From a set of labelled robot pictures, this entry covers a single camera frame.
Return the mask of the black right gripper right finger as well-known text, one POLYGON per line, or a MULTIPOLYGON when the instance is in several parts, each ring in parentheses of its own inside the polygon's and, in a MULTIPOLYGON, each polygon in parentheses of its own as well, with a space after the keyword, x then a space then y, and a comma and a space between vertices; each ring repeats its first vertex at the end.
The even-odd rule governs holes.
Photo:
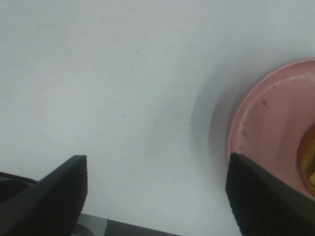
POLYGON ((313 236, 315 202, 246 156, 230 156, 226 194, 244 236, 313 236))

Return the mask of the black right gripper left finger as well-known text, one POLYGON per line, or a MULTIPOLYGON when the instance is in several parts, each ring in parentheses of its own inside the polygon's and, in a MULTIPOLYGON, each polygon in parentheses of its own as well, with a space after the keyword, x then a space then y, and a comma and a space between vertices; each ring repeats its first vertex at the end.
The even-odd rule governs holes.
POLYGON ((88 192, 87 157, 75 155, 39 181, 0 174, 2 236, 70 236, 88 192))

